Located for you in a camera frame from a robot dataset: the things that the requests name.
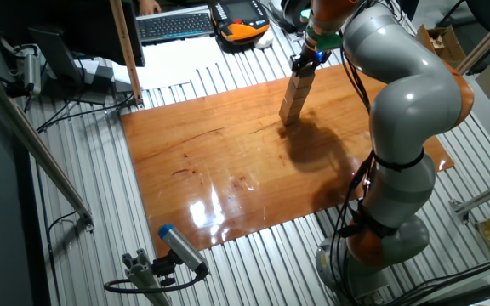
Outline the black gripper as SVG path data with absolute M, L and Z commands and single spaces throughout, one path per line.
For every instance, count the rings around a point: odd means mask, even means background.
M 303 68 L 310 65 L 314 71 L 320 64 L 327 61 L 327 53 L 325 51 L 311 51 L 304 49 L 300 54 L 290 56 L 289 64 L 294 75 L 298 76 Z

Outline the person hand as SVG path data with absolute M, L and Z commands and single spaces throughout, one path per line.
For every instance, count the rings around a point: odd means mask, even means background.
M 157 0 L 138 0 L 140 15 L 151 15 L 162 12 L 162 7 Z

